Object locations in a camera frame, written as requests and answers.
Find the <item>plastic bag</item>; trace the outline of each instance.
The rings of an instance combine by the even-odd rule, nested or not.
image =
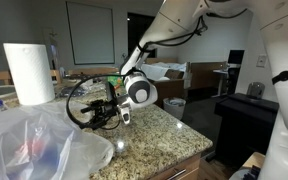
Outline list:
[[[0,179],[88,179],[113,153],[111,142],[71,122],[64,103],[0,112]]]

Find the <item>kitchen counter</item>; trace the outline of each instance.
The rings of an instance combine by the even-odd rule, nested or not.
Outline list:
[[[98,90],[71,100],[88,104],[105,97],[105,92]],[[10,108],[19,106],[17,98],[4,102]],[[115,116],[106,127],[114,127],[118,121]],[[115,146],[111,162],[90,174],[90,179],[147,179],[212,146],[212,141],[154,104],[132,111],[128,125],[121,122],[114,130],[83,131],[102,136]]]

